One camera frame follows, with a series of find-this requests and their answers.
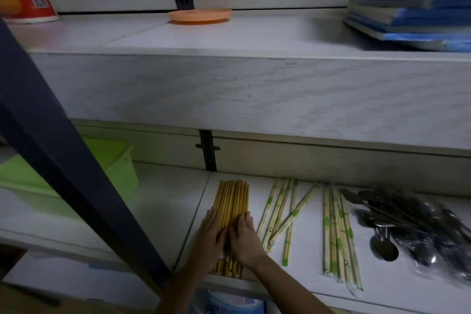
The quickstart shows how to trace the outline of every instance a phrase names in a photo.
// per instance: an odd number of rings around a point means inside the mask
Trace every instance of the orange lid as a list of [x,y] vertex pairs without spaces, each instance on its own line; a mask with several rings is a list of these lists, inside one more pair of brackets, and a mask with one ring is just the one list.
[[232,16],[231,9],[194,9],[179,10],[169,13],[171,21],[180,22],[201,22],[230,19]]

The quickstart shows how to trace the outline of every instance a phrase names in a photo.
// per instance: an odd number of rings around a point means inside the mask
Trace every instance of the green plastic bin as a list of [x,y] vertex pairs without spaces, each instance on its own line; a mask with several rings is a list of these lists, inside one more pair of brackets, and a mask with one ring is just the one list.
[[[83,140],[121,198],[127,201],[139,184],[130,157],[131,145],[106,139]],[[20,155],[0,166],[0,186],[8,188],[17,198],[39,212],[79,217]]]

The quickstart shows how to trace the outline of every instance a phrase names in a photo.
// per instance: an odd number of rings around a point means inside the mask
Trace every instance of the dark metal pole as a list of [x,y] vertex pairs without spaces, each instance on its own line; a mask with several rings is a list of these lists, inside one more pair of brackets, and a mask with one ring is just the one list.
[[160,294],[167,266],[3,20],[0,73],[0,134]]

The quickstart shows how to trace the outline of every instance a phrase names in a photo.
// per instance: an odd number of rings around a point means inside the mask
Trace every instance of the blue cloth stack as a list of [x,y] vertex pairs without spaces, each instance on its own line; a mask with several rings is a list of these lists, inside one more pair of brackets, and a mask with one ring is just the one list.
[[471,52],[471,0],[348,0],[344,22],[380,40]]

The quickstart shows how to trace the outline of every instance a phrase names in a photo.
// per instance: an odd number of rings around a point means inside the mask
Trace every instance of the bundle of chopsticks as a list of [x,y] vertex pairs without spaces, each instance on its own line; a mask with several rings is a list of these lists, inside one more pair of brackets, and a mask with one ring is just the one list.
[[[249,210],[249,184],[242,180],[221,180],[214,206],[221,212],[220,230],[226,227],[235,227],[239,215]],[[212,272],[225,277],[242,277],[242,265],[234,258],[229,243],[226,244],[221,258]]]
[[[276,199],[275,208],[271,214],[270,221],[268,223],[267,230],[265,235],[262,237],[263,226],[267,220],[268,212],[271,208],[271,203],[273,202],[273,196],[276,193],[278,186],[281,186],[278,198]],[[263,249],[267,252],[270,252],[275,244],[275,241],[286,232],[285,247],[283,250],[283,266],[287,266],[289,263],[289,256],[291,250],[291,239],[293,231],[293,222],[303,208],[311,200],[312,195],[317,189],[315,184],[312,189],[304,196],[304,198],[296,204],[296,197],[298,193],[298,180],[297,179],[277,179],[273,184],[270,195],[268,196],[267,204],[263,211],[262,219],[260,220],[259,227],[257,229],[257,235],[262,241]],[[285,209],[286,201],[289,198],[291,193],[291,204],[290,204],[290,214],[283,220],[283,211]]]
[[360,267],[356,256],[350,207],[334,185],[324,186],[324,260],[323,271],[350,290],[363,290]]

